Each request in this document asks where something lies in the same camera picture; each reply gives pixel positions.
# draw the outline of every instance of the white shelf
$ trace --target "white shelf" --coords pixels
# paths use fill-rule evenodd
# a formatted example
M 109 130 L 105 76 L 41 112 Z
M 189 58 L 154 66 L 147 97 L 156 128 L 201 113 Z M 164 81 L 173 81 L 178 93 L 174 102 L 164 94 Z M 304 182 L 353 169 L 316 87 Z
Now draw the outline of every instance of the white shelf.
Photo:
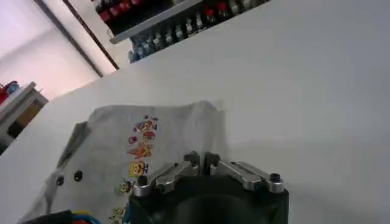
M 132 28 L 118 34 L 117 36 L 110 39 L 110 42 L 113 44 L 117 44 L 121 42 L 122 40 L 125 40 L 126 38 L 130 38 L 156 24 L 159 22 L 162 22 L 200 2 L 203 0 L 186 0 L 181 3 L 178 3 L 177 5 L 174 5 L 170 9 L 165 10 L 164 12 L 161 12 L 158 15 L 155 15 L 151 17 L 148 20 L 143 21 L 142 23 L 137 24 L 136 26 L 133 26 Z

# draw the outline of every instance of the cable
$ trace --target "cable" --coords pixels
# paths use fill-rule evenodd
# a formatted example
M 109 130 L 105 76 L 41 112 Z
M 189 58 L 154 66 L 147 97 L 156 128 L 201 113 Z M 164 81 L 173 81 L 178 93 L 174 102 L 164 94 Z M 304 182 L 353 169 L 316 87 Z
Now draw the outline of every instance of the cable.
M 90 215 L 73 215 L 72 219 L 73 220 L 84 220 L 84 221 L 88 221 L 92 224 L 101 224 L 99 220 L 97 220 L 96 218 L 94 218 Z

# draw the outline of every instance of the gray t-shirt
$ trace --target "gray t-shirt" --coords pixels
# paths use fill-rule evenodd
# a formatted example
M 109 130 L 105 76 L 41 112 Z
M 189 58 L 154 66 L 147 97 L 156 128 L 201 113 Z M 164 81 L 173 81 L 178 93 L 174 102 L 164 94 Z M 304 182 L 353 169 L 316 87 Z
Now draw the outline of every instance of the gray t-shirt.
M 77 124 L 58 169 L 22 221 L 70 209 L 102 223 L 121 223 L 131 185 L 164 163 L 210 151 L 217 111 L 184 107 L 108 106 Z

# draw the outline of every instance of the white tabletop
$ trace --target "white tabletop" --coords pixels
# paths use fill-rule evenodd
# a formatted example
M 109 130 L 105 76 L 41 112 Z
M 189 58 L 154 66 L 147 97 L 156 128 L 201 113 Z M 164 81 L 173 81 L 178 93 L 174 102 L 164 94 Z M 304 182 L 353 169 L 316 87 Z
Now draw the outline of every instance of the white tabletop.
M 0 157 L 1 223 L 95 108 L 197 100 L 224 111 L 223 154 L 281 173 L 291 223 L 389 223 L 389 9 L 274 0 L 48 103 Z

